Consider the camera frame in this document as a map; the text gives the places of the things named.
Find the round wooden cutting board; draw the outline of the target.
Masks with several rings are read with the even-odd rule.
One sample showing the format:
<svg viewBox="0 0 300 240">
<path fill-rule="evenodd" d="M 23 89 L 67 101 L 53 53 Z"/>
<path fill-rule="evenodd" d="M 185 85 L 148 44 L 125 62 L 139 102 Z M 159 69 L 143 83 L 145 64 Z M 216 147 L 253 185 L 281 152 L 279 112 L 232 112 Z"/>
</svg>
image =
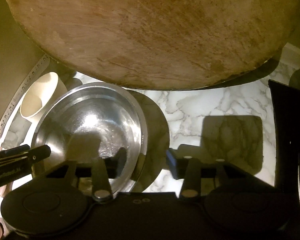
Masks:
<svg viewBox="0 0 300 240">
<path fill-rule="evenodd" d="M 129 88 L 184 90 L 260 67 L 300 21 L 300 0 L 6 0 L 57 61 Z"/>
</svg>

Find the cream ceramic bowl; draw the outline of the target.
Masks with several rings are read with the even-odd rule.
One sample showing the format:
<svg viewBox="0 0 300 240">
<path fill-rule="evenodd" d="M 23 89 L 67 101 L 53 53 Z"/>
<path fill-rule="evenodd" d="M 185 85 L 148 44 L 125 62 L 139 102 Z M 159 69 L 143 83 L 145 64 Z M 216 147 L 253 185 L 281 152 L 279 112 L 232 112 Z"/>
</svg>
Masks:
<svg viewBox="0 0 300 240">
<path fill-rule="evenodd" d="M 38 123 L 50 106 L 67 92 L 67 88 L 55 72 L 41 76 L 27 90 L 21 106 L 21 116 L 31 123 Z"/>
</svg>

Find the black appliance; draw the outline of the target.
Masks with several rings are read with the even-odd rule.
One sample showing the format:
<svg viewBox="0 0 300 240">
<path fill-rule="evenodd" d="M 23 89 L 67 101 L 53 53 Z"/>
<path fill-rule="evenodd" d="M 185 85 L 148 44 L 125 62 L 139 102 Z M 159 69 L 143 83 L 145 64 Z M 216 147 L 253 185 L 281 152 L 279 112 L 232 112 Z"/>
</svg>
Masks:
<svg viewBox="0 0 300 240">
<path fill-rule="evenodd" d="M 300 69 L 284 85 L 268 82 L 276 130 L 275 187 L 283 200 L 283 210 L 300 222 Z"/>
</svg>

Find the stainless steel bowl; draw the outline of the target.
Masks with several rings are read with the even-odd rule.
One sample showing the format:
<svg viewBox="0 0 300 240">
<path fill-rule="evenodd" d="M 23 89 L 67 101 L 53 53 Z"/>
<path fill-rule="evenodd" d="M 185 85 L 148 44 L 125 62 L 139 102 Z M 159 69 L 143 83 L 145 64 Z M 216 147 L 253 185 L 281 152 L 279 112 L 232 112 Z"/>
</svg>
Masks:
<svg viewBox="0 0 300 240">
<path fill-rule="evenodd" d="M 39 120 L 31 146 L 48 145 L 51 154 L 34 164 L 32 174 L 67 160 L 89 164 L 124 152 L 110 184 L 113 194 L 130 192 L 141 174 L 147 144 L 146 119 L 136 98 L 116 85 L 87 83 L 58 98 Z"/>
</svg>

